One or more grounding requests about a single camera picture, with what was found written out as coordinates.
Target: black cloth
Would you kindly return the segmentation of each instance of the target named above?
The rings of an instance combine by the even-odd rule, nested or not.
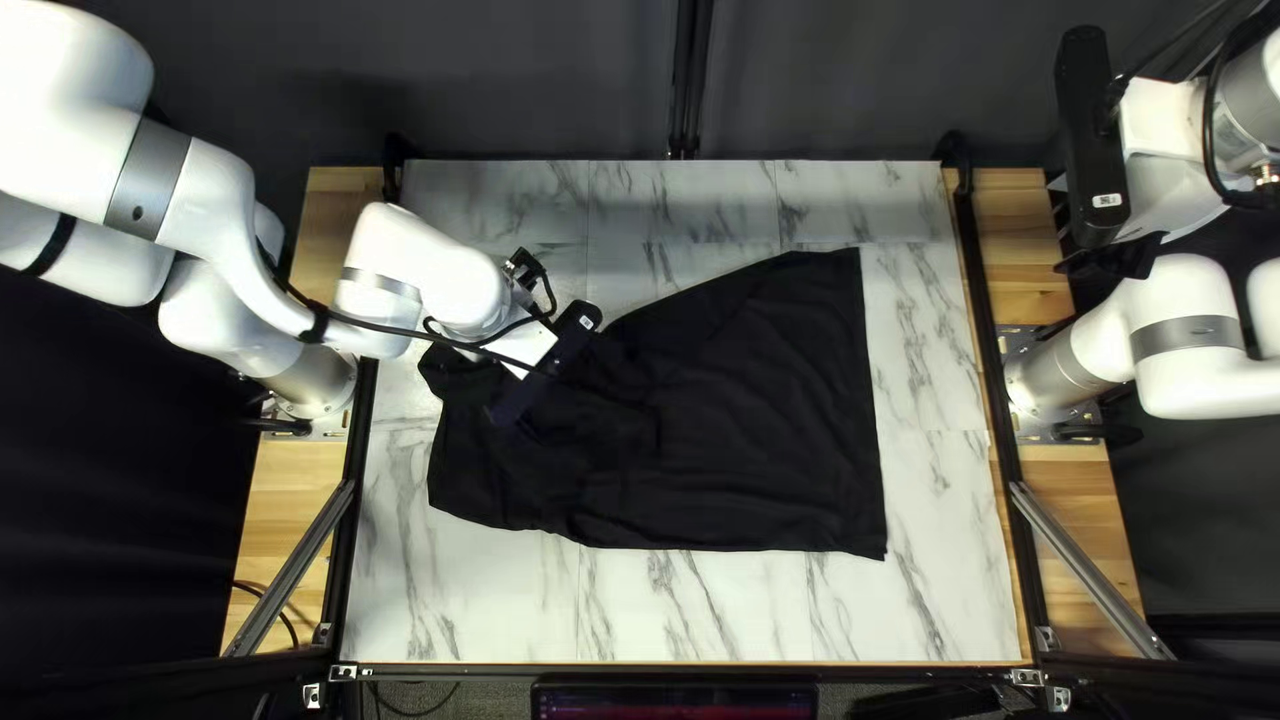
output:
[[[630,313],[507,428],[517,382],[442,345],[430,502],[595,547],[884,556],[856,249],[787,252]]]

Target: black shirt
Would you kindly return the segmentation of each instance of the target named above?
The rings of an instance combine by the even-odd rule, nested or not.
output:
[[[630,313],[520,423],[518,380],[439,343],[433,506],[595,547],[884,557],[856,249],[787,252]]]

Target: white marble tile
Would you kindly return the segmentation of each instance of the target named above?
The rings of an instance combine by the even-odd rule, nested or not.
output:
[[[579,546],[430,507],[426,466],[434,434],[435,423],[426,421],[370,434],[343,657],[572,660]]]
[[[804,553],[582,548],[581,661],[809,660]]]
[[[814,659],[1016,660],[986,432],[879,432],[888,556],[809,555]]]
[[[955,243],[864,245],[861,264],[877,419],[986,429]]]
[[[777,161],[782,241],[952,240],[937,163]]]
[[[698,283],[778,254],[777,241],[612,242],[593,233],[586,247],[586,299],[609,323]]]
[[[436,511],[425,475],[439,402],[417,375],[425,343],[416,343],[379,373],[344,657],[1016,659],[959,261],[946,200],[927,192],[941,183],[933,164],[813,172],[826,164],[566,164],[568,187],[580,187],[579,173],[590,178],[589,211],[573,192],[556,190],[550,165],[449,165],[422,176],[435,178],[436,190],[412,187],[407,205],[435,213],[438,227],[495,256],[529,247],[562,304],[585,297],[607,320],[783,249],[863,245],[890,553],[877,562],[845,553],[580,548]],[[522,187],[541,190],[521,205]],[[832,187],[856,190],[865,232],[854,232],[858,214],[831,200],[840,197]],[[803,205],[804,192],[817,200]],[[575,217],[586,217],[581,236],[566,233]],[[863,243],[868,238],[877,242]]]
[[[589,234],[612,242],[778,242],[773,161],[593,161]]]
[[[586,240],[586,160],[410,160],[401,204],[465,245]]]

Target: cable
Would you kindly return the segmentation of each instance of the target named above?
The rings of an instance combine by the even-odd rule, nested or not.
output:
[[[1204,104],[1201,108],[1201,161],[1204,164],[1204,178],[1208,179],[1210,187],[1222,199],[1222,202],[1247,210],[1274,210],[1277,206],[1275,196],[1228,188],[1219,176],[1217,155],[1213,152],[1213,110],[1217,83],[1222,78],[1222,69],[1226,68],[1226,58],[1240,38],[1253,29],[1253,24],[1258,22],[1260,17],[1258,14],[1249,15],[1231,28],[1226,40],[1222,41],[1222,46],[1219,47],[1213,65],[1204,79]]]
[[[311,434],[310,420],[280,420],[279,418],[241,418],[242,425],[257,428],[262,432],[293,433],[298,437]]]
[[[369,683],[369,689],[374,693],[375,708],[385,707],[387,710],[390,710],[392,712],[399,715],[401,717],[426,717],[428,715],[444,707],[444,703],[449,702],[449,700],[453,698],[453,693],[458,692],[458,687],[461,685],[462,683],[453,683],[453,687],[449,688],[449,692],[444,693],[444,698],[440,702],[433,705],[431,707],[428,707],[426,710],[420,710],[420,711],[401,710],[399,707],[396,707],[394,705],[387,702],[385,700],[383,700],[383,694],[378,691],[378,683]]]
[[[1172,37],[1170,37],[1158,47],[1148,53],[1143,59],[1138,60],[1138,63],[1132,65],[1128,70],[1112,78],[1111,82],[1107,83],[1107,90],[1106,94],[1103,95],[1105,122],[1100,127],[1110,127],[1111,123],[1115,122],[1116,117],[1120,114],[1120,99],[1124,97],[1125,91],[1129,90],[1129,83],[1133,81],[1133,78],[1138,76],[1138,73],[1144,70],[1147,65],[1156,61],[1156,58],[1160,58],[1166,51],[1169,51],[1169,49],[1176,45],[1178,41],[1181,40],[1188,32],[1196,29],[1201,24],[1201,22],[1203,22],[1206,18],[1220,10],[1228,3],[1230,3],[1230,0],[1217,0],[1208,8],[1204,8],[1203,10],[1197,13],[1194,18],[1188,20],[1187,24],[1180,27],[1174,33]]]
[[[271,268],[274,270],[275,265],[270,261],[270,255],[266,254],[266,249],[262,246],[261,241],[259,241],[257,247],[259,247],[259,254],[262,256],[262,261],[266,264],[268,268]],[[339,313],[339,311],[333,310],[333,309],[328,309],[326,311],[329,313],[330,318],[334,318],[337,320],[347,323],[348,325],[355,325],[357,328],[364,328],[366,331],[374,331],[374,332],[379,332],[379,333],[398,334],[401,337],[412,337],[412,338],[417,338],[417,340],[429,340],[431,342],[439,342],[439,343],[447,345],[447,346],[449,346],[449,347],[452,347],[454,350],[465,350],[467,352],[474,352],[476,355],[481,355],[481,356],[489,357],[492,360],[498,360],[499,363],[506,363],[507,365],[511,365],[513,368],[520,368],[521,370],[526,370],[529,373],[536,373],[539,375],[548,375],[548,377],[550,377],[550,373],[547,373],[544,370],[539,370],[538,368],[535,368],[535,366],[532,366],[532,365],[530,365],[527,363],[524,363],[521,360],[516,360],[515,357],[508,357],[506,355],[502,355],[500,352],[494,352],[492,350],[485,350],[484,348],[485,345],[488,345],[488,343],[498,340],[499,337],[509,333],[511,331],[516,329],[517,327],[527,324],[527,323],[531,323],[531,322],[535,322],[535,320],[547,319],[547,318],[552,316],[556,313],[556,295],[552,292],[552,284],[547,279],[547,273],[543,272],[538,277],[540,277],[543,279],[544,290],[547,291],[547,297],[550,299],[550,302],[552,302],[550,310],[548,310],[547,313],[535,313],[535,314],[530,315],[529,318],[521,318],[520,320],[517,320],[517,322],[507,325],[506,328],[502,328],[500,331],[493,333],[492,336],[485,337],[483,340],[479,340],[476,342],[462,342],[462,341],[457,341],[457,340],[453,340],[451,337],[445,337],[443,334],[434,333],[434,332],[419,332],[419,331],[411,331],[411,329],[406,329],[406,328],[397,328],[394,325],[380,325],[378,323],[370,323],[367,320],[361,320],[358,318],[352,318],[351,315]],[[311,307],[312,305],[316,305],[315,300],[311,300],[310,297],[307,297],[306,295],[303,295],[302,291],[300,291],[298,288],[293,287],[293,283],[291,283],[288,279],[276,277],[276,283],[279,283],[279,286],[285,292],[288,292],[294,300],[297,300],[298,302],[301,302],[301,304],[303,304],[303,305],[306,305],[308,307]]]
[[[545,320],[548,318],[554,316],[556,315],[556,310],[557,310],[558,306],[556,304],[556,293],[552,292],[552,281],[547,277],[545,272],[538,273],[536,277],[543,281],[543,290],[547,291],[547,299],[552,304],[550,309],[548,309],[545,311],[541,311],[541,313],[534,313],[534,314],[529,315],[527,318],[521,318],[520,320],[516,320],[515,323],[512,323],[512,324],[502,328],[500,331],[493,333],[492,336],[481,338],[481,340],[476,340],[476,341],[470,341],[467,345],[471,346],[471,347],[484,347],[484,346],[489,345],[490,342],[500,338],[502,336],[509,333],[511,331],[513,331],[513,329],[516,329],[516,328],[518,328],[521,325],[527,325],[529,323],[536,323],[539,320]],[[431,327],[428,323],[431,323],[431,322],[439,322],[439,320],[436,320],[435,318],[428,315],[426,318],[422,319],[422,327],[425,329],[430,331]]]
[[[257,596],[259,600],[262,600],[262,591],[244,583],[243,580],[232,580],[232,587],[244,591],[252,596]],[[284,629],[289,632],[289,638],[293,639],[293,650],[302,647],[302,644],[298,643],[298,633],[293,629],[293,623],[289,623],[289,619],[284,616],[283,610],[280,611],[280,621],[284,623]]]

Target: dark backdrop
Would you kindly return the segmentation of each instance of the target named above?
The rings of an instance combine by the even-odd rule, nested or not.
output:
[[[293,224],[307,168],[402,131],[443,156],[659,158],[677,0],[73,0],[151,53],[173,124]],[[1076,23],[1117,64],[1206,0],[719,0],[703,156],[925,158],[950,128],[1038,164]]]
[[[307,168],[402,131],[451,158],[658,158],[676,0],[73,0],[151,54],[155,104],[257,173],[289,227]]]

